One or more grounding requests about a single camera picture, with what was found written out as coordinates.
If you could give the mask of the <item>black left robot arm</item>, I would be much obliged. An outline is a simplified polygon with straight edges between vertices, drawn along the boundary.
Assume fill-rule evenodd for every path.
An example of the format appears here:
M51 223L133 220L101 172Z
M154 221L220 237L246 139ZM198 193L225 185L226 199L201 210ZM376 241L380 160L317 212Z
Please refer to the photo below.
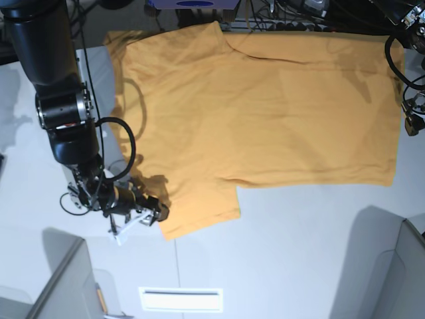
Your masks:
M402 93L401 108L404 114L404 128L409 136L418 135L424 129L424 104L417 99L424 95L424 85L419 84L424 76L409 80L395 65L391 56L391 47L396 39L401 39L417 53L424 55L424 2L423 1L373 1L372 2L394 25L393 32L384 44L384 55L389 68L397 79L405 85ZM406 90L416 91L412 98L406 98Z

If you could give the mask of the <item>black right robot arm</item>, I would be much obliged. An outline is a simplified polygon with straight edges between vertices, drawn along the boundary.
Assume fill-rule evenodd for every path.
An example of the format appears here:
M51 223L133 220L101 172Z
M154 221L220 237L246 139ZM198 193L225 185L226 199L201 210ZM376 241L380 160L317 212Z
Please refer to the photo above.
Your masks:
M130 220L135 211L147 225L166 220L169 209L160 199L132 183L117 185L136 158L135 136L115 117L92 116L93 93L81 78L65 1L2 1L1 12L17 58L35 88L35 108L55 160L71 174L68 194L76 206L101 211L112 219ZM120 125L128 134L130 159L126 168L107 177L101 126Z

